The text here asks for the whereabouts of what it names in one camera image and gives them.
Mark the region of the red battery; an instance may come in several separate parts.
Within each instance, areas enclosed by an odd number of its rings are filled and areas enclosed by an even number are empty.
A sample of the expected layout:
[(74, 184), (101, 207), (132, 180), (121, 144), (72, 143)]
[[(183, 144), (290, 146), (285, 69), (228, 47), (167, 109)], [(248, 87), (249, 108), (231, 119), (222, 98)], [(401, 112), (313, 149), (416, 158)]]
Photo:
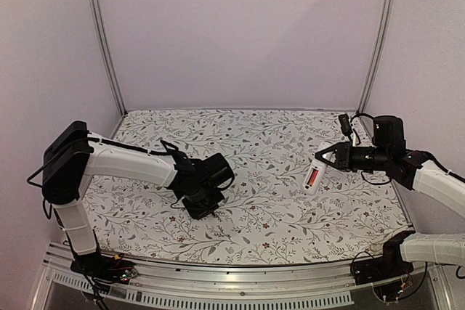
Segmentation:
[(319, 169), (318, 168), (311, 168), (310, 174), (307, 180), (307, 186), (313, 187), (315, 184), (316, 179), (318, 178)]

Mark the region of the white remote control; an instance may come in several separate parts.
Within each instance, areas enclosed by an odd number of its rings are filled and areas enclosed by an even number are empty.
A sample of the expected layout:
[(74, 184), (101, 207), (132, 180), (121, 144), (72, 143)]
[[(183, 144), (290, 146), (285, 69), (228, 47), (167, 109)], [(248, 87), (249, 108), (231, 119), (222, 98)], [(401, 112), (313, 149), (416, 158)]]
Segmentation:
[(327, 148), (331, 147), (332, 144), (329, 142), (321, 142), (316, 149), (315, 156), (310, 164), (302, 189), (308, 195), (315, 195), (318, 187), (324, 177), (326, 169), (329, 163), (333, 162), (334, 151), (328, 151)]

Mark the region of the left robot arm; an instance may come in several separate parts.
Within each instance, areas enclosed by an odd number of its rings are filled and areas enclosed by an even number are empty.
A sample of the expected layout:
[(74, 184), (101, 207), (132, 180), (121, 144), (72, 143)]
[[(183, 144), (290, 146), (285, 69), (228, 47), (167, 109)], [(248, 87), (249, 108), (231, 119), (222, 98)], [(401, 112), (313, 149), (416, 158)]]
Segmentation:
[(133, 179), (171, 190), (190, 217), (213, 213), (235, 174), (225, 157), (216, 153), (205, 160), (189, 158), (163, 141), (155, 151), (106, 139), (88, 130), (83, 121), (72, 122), (44, 153), (41, 191), (51, 203), (80, 265), (93, 277), (108, 270), (98, 253), (97, 238), (82, 203), (94, 176)]

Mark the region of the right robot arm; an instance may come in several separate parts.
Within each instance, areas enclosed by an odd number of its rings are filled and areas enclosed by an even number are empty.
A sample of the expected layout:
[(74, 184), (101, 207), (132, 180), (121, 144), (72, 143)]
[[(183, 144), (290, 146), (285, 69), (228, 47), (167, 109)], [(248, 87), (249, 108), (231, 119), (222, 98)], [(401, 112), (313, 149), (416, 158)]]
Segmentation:
[[(432, 153), (409, 150), (401, 118), (373, 117), (370, 146), (358, 143), (352, 120), (347, 114), (339, 116), (341, 132), (347, 141), (320, 144), (304, 180), (305, 190), (315, 193), (328, 167), (360, 174), (382, 172), (389, 181), (464, 215), (464, 178), (444, 167)], [(402, 269), (404, 262), (414, 261), (463, 266), (464, 235), (400, 232), (384, 243), (375, 268), (379, 276), (390, 278)]]

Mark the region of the floral patterned table mat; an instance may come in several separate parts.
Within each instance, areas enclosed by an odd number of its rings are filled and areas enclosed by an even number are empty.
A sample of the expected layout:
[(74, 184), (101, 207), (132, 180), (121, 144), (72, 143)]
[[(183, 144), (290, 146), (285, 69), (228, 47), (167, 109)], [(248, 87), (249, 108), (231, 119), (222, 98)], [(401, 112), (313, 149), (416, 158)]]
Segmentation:
[(204, 264), (340, 261), (409, 227), (380, 174), (328, 169), (315, 195), (302, 182), (318, 145), (340, 142), (338, 115), (287, 110), (141, 110), (115, 138), (177, 145), (192, 158), (223, 154), (235, 172), (214, 215), (190, 218), (174, 194), (142, 181), (96, 176), (84, 207), (103, 250)]

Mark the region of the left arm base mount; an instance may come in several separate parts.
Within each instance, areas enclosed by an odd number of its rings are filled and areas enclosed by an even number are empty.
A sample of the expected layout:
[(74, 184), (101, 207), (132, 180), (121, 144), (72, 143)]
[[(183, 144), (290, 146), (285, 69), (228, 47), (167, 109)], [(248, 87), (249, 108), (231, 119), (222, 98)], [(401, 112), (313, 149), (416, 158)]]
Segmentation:
[(72, 254), (71, 270), (98, 282), (128, 284), (138, 276), (135, 264), (126, 260), (123, 253), (104, 256), (97, 250), (86, 255), (78, 255), (74, 251)]

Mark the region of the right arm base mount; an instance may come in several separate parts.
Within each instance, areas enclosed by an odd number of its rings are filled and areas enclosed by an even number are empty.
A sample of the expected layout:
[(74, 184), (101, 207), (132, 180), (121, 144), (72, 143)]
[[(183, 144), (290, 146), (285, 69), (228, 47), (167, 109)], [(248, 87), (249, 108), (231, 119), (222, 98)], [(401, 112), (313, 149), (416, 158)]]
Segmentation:
[(399, 248), (388, 248), (379, 257), (366, 250), (361, 251), (354, 256), (349, 265), (356, 285), (400, 277), (410, 274), (413, 270), (413, 264), (402, 259)]

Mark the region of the front aluminium rail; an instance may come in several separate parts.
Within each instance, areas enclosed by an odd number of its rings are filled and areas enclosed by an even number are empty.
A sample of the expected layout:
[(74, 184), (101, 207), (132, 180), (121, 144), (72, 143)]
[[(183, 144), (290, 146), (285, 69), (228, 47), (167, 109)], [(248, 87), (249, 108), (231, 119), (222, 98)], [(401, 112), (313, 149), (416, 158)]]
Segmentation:
[(46, 250), (32, 309), (453, 309), (444, 270), (417, 263), (407, 275), (357, 285), (349, 261), (290, 266), (218, 266), (129, 257), (137, 276), (95, 301), (71, 270), (70, 248)]

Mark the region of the right aluminium frame post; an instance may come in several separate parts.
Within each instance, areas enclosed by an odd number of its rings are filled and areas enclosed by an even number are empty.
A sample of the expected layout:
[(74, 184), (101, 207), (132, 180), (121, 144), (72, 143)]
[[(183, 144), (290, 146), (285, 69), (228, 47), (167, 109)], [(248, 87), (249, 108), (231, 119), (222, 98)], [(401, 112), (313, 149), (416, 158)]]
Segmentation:
[(392, 8), (395, 0), (383, 0), (381, 8), (381, 17), (376, 34), (376, 40), (373, 47), (372, 55), (368, 65), (368, 72), (363, 84), (362, 94), (357, 106), (358, 112), (365, 112), (373, 90), (376, 79), (376, 74), (381, 62), (382, 52), (384, 49), (387, 32), (389, 28), (389, 20), (392, 14)]

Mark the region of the aluminium frame post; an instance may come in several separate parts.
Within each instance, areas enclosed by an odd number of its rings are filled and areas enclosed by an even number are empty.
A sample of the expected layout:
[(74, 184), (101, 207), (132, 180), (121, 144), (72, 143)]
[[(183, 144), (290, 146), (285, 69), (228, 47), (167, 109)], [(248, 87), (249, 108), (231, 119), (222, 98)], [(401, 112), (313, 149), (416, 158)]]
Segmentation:
[(376, 74), (381, 62), (382, 52), (384, 49), (387, 32), (389, 28), (389, 20), (392, 14), (392, 8), (395, 0), (383, 0), (381, 8), (381, 17), (376, 34), (376, 40), (373, 47), (372, 55), (368, 65), (368, 72), (363, 84), (362, 94), (357, 106), (358, 112), (365, 112), (373, 90), (376, 79)]
[(104, 18), (100, 0), (89, 0), (90, 11), (94, 22), (94, 29), (97, 37), (97, 43), (100, 49), (102, 62), (104, 65), (105, 73), (110, 86), (110, 91), (113, 95), (117, 110), (121, 116), (127, 114), (127, 108), (124, 103), (123, 94), (118, 81), (116, 68), (113, 62), (112, 54), (110, 51), (110, 44), (105, 30)]

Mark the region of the left aluminium frame post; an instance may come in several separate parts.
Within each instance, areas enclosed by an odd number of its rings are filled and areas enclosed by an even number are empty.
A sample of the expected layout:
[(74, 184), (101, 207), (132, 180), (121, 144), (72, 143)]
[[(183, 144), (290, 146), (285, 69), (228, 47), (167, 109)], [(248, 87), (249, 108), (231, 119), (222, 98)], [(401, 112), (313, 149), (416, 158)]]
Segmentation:
[(94, 29), (97, 37), (97, 43), (100, 49), (102, 62), (104, 65), (105, 73), (110, 86), (110, 91), (113, 95), (117, 110), (121, 116), (127, 114), (127, 108), (124, 103), (123, 94), (118, 81), (116, 68), (113, 62), (112, 54), (110, 51), (110, 44), (105, 30), (104, 18), (100, 0), (89, 0), (90, 11), (94, 22)]

